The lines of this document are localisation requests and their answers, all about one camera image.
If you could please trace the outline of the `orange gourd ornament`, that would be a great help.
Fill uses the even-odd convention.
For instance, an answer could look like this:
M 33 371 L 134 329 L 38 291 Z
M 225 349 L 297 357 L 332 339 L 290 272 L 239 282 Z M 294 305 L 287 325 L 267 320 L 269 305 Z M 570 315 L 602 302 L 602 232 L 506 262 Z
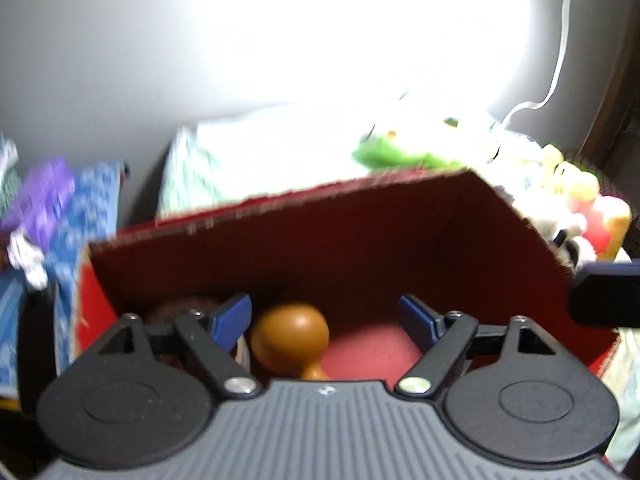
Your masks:
M 258 318 L 250 332 L 250 348 L 262 367 L 312 382 L 329 379 L 322 370 L 329 342 L 328 323 L 310 304 L 279 304 Z

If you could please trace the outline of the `yellow tiger plush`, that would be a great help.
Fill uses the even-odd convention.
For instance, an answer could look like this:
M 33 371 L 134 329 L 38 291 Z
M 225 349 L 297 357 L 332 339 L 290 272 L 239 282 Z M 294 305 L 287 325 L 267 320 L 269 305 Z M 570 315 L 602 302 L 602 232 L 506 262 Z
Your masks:
M 615 261 L 631 226 L 631 206 L 610 193 L 612 186 L 585 157 L 561 152 L 546 144 L 542 166 L 549 175 L 546 187 L 573 214 L 582 214 L 586 228 L 582 237 L 591 244 L 600 261 Z

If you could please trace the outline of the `large red cardboard box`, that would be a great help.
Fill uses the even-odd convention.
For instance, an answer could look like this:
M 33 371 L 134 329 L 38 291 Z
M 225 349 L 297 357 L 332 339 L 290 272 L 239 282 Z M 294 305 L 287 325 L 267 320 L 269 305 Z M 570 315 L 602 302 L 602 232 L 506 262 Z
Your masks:
M 78 351 L 124 313 L 239 292 L 255 311 L 319 309 L 333 378 L 394 382 L 416 362 L 397 326 L 405 294 L 485 324 L 528 316 L 591 368 L 616 341 L 570 319 L 570 272 L 472 172 L 392 172 L 136 226 L 89 244 L 79 270 Z

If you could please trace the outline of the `white fluffy plush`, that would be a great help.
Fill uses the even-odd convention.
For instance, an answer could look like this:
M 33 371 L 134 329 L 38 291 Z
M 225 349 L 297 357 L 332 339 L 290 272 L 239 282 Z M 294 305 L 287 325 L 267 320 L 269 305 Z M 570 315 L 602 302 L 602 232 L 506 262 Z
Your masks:
M 575 270 L 596 260 L 596 252 L 584 237 L 586 217 L 570 210 L 570 192 L 582 170 L 554 145 L 540 145 L 514 132 L 506 133 L 496 162 L 511 206 L 535 228 L 563 266 Z

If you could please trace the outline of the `light green pillow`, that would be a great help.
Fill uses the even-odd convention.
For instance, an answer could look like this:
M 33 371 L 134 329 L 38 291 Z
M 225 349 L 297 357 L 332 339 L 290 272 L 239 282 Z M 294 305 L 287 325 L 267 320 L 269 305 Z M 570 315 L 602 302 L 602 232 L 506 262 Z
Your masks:
M 365 110 L 270 106 L 178 128 L 163 170 L 157 219 L 358 179 L 354 153 L 394 129 Z

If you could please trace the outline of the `blue white patterned cloth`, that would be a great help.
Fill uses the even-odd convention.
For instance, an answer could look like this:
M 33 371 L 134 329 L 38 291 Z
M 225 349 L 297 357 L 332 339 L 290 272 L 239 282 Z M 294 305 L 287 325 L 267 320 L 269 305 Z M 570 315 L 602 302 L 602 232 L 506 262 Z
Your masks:
M 78 325 L 79 263 L 85 246 L 115 234 L 118 219 L 120 181 L 126 174 L 124 162 L 99 162 L 74 174 L 75 188 L 61 209 L 56 230 L 44 253 L 44 267 L 58 282 L 54 304 L 54 356 L 59 372 L 73 362 L 79 351 Z M 18 306 L 27 284 L 21 271 L 1 273 L 1 395 L 17 397 Z

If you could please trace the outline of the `green frog plush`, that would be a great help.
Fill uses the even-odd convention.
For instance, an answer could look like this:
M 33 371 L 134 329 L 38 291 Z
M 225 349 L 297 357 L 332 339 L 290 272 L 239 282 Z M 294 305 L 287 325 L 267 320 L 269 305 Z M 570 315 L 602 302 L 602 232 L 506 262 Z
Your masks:
M 395 130 L 371 130 L 360 139 L 358 148 L 352 152 L 352 159 L 370 171 L 392 168 L 421 168 L 427 170 L 458 170 L 463 162 L 455 158 L 425 151 L 408 151 L 398 142 Z

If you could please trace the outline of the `purple plastic package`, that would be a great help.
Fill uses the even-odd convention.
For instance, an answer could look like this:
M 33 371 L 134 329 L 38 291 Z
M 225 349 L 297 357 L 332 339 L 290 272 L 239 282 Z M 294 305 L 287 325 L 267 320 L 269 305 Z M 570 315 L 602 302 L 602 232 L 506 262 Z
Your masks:
M 75 175 L 64 158 L 32 167 L 1 219 L 1 232 L 23 228 L 32 244 L 47 252 L 74 192 Z

